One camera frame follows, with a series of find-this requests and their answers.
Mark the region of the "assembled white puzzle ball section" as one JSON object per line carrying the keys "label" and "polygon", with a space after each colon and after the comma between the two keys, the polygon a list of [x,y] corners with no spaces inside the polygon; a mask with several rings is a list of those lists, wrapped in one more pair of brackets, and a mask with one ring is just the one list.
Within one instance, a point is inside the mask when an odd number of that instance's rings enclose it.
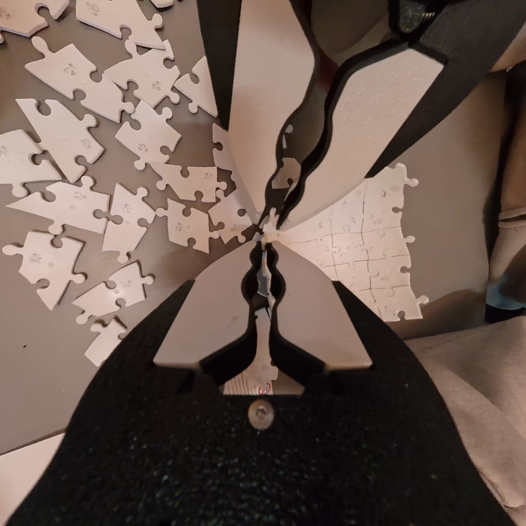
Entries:
{"label": "assembled white puzzle ball section", "polygon": [[278,241],[318,266],[331,280],[345,285],[385,322],[422,319],[421,304],[410,285],[408,243],[401,229],[404,187],[417,186],[406,166],[397,163],[358,187],[331,207],[287,230],[277,219],[263,226],[266,241]]}

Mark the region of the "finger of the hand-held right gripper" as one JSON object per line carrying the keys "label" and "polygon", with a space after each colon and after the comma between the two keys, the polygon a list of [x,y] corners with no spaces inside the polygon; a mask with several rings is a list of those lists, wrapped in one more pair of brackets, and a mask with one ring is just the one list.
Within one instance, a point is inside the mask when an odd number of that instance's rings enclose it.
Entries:
{"label": "finger of the hand-held right gripper", "polygon": [[312,85],[312,34],[292,1],[197,1],[197,7],[236,185],[259,223],[281,165],[282,135]]}
{"label": "finger of the hand-held right gripper", "polygon": [[489,69],[469,54],[445,62],[431,48],[385,42],[346,60],[325,101],[320,141],[277,222],[311,219],[441,122]]}

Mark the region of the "pile of loose puzzle pieces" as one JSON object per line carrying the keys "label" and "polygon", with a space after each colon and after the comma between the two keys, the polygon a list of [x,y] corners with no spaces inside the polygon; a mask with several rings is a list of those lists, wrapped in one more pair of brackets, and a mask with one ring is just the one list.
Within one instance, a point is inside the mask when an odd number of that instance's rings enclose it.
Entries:
{"label": "pile of loose puzzle pieces", "polygon": [[84,341],[73,329],[147,300],[143,239],[209,253],[227,219],[215,167],[170,164],[182,118],[205,101],[187,68],[196,1],[145,16],[141,1],[1,1],[1,374],[39,370]]}

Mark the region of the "dark blue cloth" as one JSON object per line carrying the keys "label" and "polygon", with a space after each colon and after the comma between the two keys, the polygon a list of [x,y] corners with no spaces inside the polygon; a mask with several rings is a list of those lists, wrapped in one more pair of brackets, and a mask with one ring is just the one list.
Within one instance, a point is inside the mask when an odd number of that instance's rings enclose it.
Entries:
{"label": "dark blue cloth", "polygon": [[502,293],[503,281],[490,281],[486,288],[484,321],[488,324],[507,321],[525,315],[525,303],[520,303]]}

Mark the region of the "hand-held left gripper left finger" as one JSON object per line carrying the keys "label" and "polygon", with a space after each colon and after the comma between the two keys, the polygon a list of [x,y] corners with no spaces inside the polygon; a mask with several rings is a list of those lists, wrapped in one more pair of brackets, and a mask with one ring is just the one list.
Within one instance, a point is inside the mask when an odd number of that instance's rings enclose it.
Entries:
{"label": "hand-held left gripper left finger", "polygon": [[191,283],[154,363],[210,375],[217,385],[243,372],[257,352],[251,303],[262,247],[250,241],[207,267]]}

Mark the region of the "person's grey clothing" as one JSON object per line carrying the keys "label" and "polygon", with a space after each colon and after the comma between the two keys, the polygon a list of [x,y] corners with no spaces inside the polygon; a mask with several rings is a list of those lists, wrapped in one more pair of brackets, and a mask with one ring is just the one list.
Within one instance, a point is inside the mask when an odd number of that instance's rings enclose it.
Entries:
{"label": "person's grey clothing", "polygon": [[525,62],[490,73],[402,160],[422,189],[404,224],[417,234],[417,288],[433,302],[396,332],[416,355],[459,434],[461,478],[432,479],[405,522],[381,525],[525,525],[525,315],[488,324],[486,288],[525,303]]}

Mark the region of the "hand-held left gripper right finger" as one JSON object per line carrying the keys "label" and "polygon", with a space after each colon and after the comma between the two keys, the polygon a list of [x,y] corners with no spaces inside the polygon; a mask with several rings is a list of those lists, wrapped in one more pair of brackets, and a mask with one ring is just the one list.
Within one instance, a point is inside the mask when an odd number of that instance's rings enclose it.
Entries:
{"label": "hand-held left gripper right finger", "polygon": [[266,264],[274,299],[269,351],[281,372],[306,387],[371,367],[334,283],[318,266],[278,241],[266,244]]}

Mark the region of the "white instruction sheet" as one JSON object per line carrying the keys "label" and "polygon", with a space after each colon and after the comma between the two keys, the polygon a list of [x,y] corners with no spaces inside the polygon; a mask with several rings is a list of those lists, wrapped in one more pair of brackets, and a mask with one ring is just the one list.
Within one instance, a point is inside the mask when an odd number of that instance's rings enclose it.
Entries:
{"label": "white instruction sheet", "polygon": [[[224,384],[225,395],[272,395],[271,379],[241,373]],[[64,433],[1,455],[1,525],[5,525],[42,476],[58,449]]]}

